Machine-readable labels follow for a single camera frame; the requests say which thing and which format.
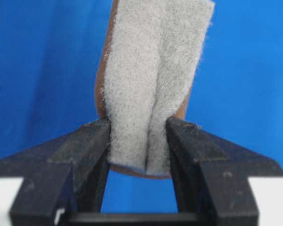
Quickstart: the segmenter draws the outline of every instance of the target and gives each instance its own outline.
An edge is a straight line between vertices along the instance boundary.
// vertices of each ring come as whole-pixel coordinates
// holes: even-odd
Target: white block
[[[0,178],[0,226],[12,226],[9,211],[23,178]]]
[[[259,226],[283,226],[283,177],[249,177]]]

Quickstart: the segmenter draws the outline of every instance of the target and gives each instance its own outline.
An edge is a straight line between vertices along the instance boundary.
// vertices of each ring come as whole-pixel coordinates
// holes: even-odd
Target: gray felt
[[[110,163],[170,175],[166,119],[192,85],[214,5],[119,0],[104,82]]]

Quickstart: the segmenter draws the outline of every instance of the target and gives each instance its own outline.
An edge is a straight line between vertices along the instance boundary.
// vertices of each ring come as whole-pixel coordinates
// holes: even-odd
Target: blue background
[[[283,167],[283,0],[216,0],[187,121]],[[112,0],[0,0],[0,158],[97,120]],[[110,172],[103,212],[176,212],[172,180]]]

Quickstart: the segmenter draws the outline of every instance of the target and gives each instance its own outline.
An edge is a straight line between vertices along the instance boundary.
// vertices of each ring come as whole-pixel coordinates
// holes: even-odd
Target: clamp jaw
[[[12,226],[258,225],[248,177],[283,177],[279,164],[174,117],[166,132],[178,214],[100,213],[109,171],[105,118],[0,160],[0,178],[24,179]]]

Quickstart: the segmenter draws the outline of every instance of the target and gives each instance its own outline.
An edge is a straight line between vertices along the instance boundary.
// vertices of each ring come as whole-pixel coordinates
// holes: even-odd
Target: fuzzy fabric
[[[166,119],[192,85],[210,0],[119,0],[104,81],[112,164],[170,175]]]

